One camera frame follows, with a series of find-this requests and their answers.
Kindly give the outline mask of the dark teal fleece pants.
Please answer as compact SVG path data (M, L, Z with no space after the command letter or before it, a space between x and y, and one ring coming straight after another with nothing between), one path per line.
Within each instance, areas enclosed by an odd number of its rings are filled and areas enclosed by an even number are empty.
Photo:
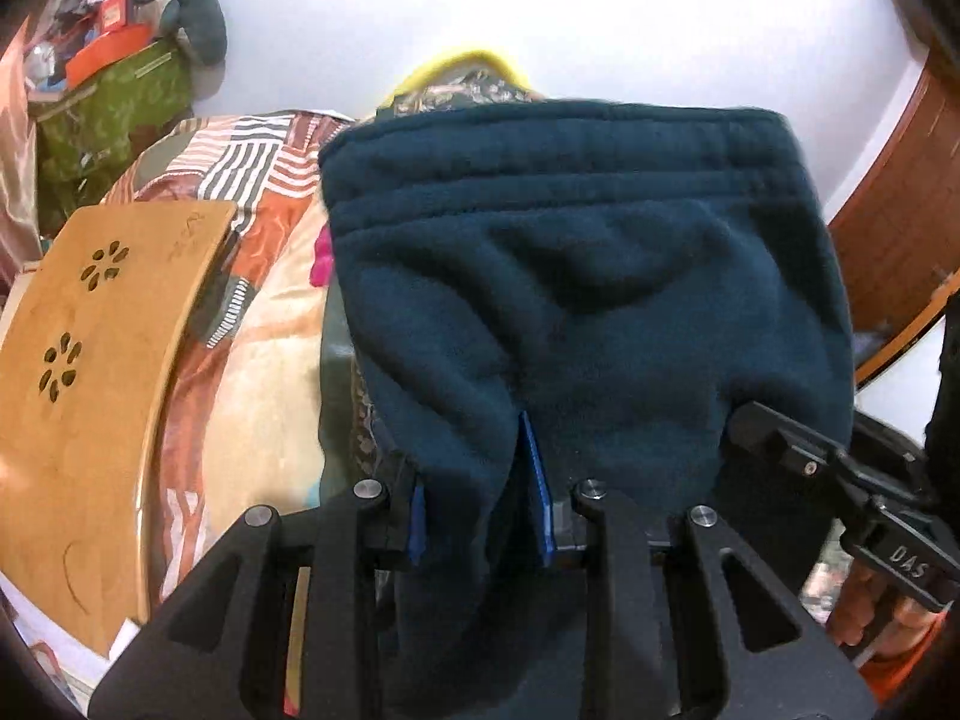
M320 156L335 274L382 444L416 461L427 550L395 584L397 718L571 718L584 583L540 569L512 466L654 517L709 504L800 589L832 523L722 450L758 401L846 442L851 321L788 124L590 101L387 115Z

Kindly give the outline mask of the floral green bedspread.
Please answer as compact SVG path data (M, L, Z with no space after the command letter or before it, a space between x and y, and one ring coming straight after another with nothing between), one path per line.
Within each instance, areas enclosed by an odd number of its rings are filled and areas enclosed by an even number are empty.
M532 89L512 86L491 71L459 71L452 80L398 96L390 106L378 107L376 115L379 119L397 119L487 104L534 103L539 98L540 94ZM325 291L317 374L317 440L324 455L324 470L311 497L311 502L319 505L374 472L382 452L377 438L379 416L356 360L342 291L335 276L334 244L327 227L314 242L309 283Z

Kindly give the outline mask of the striped patchwork quilt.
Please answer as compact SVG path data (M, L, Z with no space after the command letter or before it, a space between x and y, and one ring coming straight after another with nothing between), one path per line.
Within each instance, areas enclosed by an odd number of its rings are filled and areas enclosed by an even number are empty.
M167 389L149 493L153 603L247 507L288 514L319 502L334 279L319 156L351 123L313 110L189 119L107 192L110 205L197 200L235 212Z

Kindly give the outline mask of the brown wooden door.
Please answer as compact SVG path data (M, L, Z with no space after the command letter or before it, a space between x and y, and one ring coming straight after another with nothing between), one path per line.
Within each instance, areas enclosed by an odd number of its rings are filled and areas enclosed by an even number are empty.
M908 351L958 291L958 71L937 50L830 232L853 328L877 338L856 364L862 387Z

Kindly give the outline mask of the wooden lap desk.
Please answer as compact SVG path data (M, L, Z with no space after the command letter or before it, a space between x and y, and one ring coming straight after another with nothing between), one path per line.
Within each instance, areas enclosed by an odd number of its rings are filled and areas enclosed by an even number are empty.
M2 572L96 653L149 615L158 422L234 217L202 200L76 211L2 343Z

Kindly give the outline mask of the pink orange curtain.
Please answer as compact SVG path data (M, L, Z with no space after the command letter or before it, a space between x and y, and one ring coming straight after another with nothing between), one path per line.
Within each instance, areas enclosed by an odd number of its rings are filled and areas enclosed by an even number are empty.
M7 299L23 265L41 258L37 222L36 127L28 112L23 50L28 20L2 55L0 76L0 284Z

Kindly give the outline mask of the green patterned storage bag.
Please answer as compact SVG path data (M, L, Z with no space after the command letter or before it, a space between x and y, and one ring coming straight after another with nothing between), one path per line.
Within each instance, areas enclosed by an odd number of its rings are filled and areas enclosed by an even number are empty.
M99 203L142 151L192 112L192 76L182 50L163 39L28 110L37 135L39 232L52 239L73 211Z

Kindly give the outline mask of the orange box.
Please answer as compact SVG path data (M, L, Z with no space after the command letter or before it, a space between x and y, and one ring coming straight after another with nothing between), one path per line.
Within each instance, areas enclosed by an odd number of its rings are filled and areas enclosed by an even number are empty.
M103 68L137 54L151 43L153 34L155 31L146 23L133 23L96 37L65 64L67 88L76 88Z

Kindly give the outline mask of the red small box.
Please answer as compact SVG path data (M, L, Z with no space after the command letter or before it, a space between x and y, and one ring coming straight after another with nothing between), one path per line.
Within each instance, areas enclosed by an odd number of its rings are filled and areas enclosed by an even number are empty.
M124 29L130 20L128 10L130 10L128 0L103 0L99 4L98 18L96 18L99 36Z

